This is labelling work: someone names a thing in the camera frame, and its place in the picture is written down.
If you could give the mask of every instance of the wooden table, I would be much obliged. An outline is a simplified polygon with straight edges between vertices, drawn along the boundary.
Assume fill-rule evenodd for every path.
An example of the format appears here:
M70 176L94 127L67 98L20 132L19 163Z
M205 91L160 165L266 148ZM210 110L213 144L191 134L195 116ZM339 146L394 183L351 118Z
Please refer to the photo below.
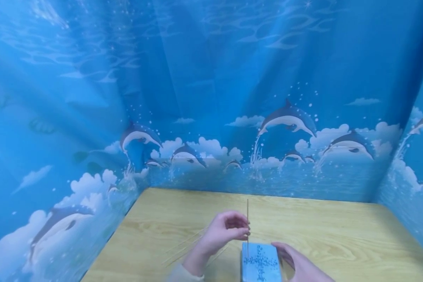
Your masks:
M246 199L250 241L289 243L337 282L423 282L423 249L383 206L157 188L143 192L82 281L163 282L215 214L246 213ZM206 281L240 282L240 252L232 242L212 258Z

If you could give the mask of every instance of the sleeve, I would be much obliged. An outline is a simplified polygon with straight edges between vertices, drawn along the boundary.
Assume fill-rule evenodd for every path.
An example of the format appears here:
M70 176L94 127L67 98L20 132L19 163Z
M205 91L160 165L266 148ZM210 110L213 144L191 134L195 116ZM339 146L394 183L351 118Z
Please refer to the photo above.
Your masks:
M204 276L197 277L191 275L182 264L178 264L169 275L167 282L203 282Z

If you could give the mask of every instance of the wrist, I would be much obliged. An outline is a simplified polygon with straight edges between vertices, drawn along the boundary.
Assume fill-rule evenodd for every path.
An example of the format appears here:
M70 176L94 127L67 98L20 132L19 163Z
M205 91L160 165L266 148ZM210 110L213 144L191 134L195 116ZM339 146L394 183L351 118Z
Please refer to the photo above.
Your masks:
M183 267L193 276L202 277L204 275L206 264L211 255L206 250L197 244L190 250L185 257Z

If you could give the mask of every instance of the foam block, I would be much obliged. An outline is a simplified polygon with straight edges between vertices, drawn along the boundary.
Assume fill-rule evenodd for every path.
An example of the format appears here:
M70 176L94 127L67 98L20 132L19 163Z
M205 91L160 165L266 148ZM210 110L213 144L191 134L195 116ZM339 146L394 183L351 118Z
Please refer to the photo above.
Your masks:
M279 258L274 246L243 242L241 247L242 282L282 282Z

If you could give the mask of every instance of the blue backdrop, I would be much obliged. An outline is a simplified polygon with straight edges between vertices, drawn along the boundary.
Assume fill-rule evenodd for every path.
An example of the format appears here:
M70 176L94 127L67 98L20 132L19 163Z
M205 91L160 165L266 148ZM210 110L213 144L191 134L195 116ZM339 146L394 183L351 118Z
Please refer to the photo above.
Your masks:
M0 281L80 280L149 185L423 245L423 1L0 0Z

